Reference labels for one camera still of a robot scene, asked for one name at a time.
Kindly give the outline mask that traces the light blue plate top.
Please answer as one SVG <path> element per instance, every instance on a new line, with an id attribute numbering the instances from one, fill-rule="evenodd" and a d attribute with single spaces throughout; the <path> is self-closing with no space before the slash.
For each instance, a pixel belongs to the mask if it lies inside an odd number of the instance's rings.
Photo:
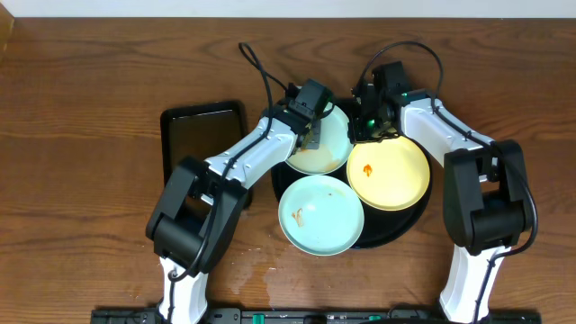
<path id="1" fill-rule="evenodd" d="M 290 84 L 286 92 L 288 103 L 298 94 L 297 88 Z M 352 151 L 353 144 L 348 138 L 349 119 L 344 111 L 334 103 L 334 110 L 330 115 L 320 120 L 319 146 L 312 149 L 310 144 L 305 150 L 294 150 L 287 158 L 286 163 L 295 171 L 306 175 L 325 175 L 342 167 Z M 288 124 L 294 132 L 296 113 L 290 112 L 288 104 L 284 110 L 287 113 Z"/>

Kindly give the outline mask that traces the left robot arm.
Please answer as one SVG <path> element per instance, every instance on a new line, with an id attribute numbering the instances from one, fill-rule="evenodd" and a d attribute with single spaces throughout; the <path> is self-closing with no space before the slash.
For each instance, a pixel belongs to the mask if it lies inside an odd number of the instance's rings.
<path id="1" fill-rule="evenodd" d="M 208 274 L 230 246 L 248 190 L 305 146 L 332 110 L 277 107 L 231 148 L 204 161 L 186 157 L 174 169 L 145 229 L 165 272 L 163 322 L 202 319 Z"/>

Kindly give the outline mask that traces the yellow plate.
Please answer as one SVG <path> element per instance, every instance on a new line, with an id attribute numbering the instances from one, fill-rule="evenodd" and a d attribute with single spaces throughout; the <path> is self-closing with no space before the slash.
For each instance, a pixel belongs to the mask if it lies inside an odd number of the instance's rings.
<path id="1" fill-rule="evenodd" d="M 346 164 L 346 176 L 364 203 L 386 212 L 414 205 L 430 185 L 427 157 L 405 137 L 355 145 Z"/>

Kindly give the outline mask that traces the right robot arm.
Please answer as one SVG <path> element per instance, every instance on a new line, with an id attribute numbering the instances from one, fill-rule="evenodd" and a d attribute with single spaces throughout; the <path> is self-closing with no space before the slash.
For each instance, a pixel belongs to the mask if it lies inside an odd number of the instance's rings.
<path id="1" fill-rule="evenodd" d="M 503 259 L 526 251 L 538 231 L 522 148 L 476 132 L 425 89 L 361 81 L 352 94 L 355 143 L 403 136 L 444 169 L 443 219 L 454 253 L 440 306 L 453 323 L 486 319 Z"/>

